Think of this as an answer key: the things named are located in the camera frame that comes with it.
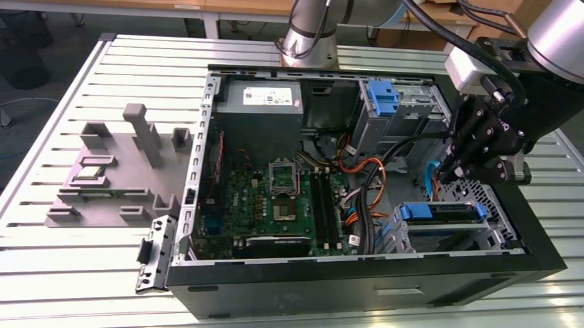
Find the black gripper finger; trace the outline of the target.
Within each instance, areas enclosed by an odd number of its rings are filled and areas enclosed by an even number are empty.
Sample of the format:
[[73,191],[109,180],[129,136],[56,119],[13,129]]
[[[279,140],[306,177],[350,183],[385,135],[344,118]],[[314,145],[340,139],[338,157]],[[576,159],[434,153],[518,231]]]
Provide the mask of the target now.
[[462,102],[450,125],[450,145],[438,168],[438,179],[454,181],[489,161],[483,148],[495,134],[487,107],[487,97],[469,96]]
[[501,182],[505,179],[505,165],[497,167],[498,154],[490,150],[487,139],[470,138],[455,153],[455,175],[482,183]]

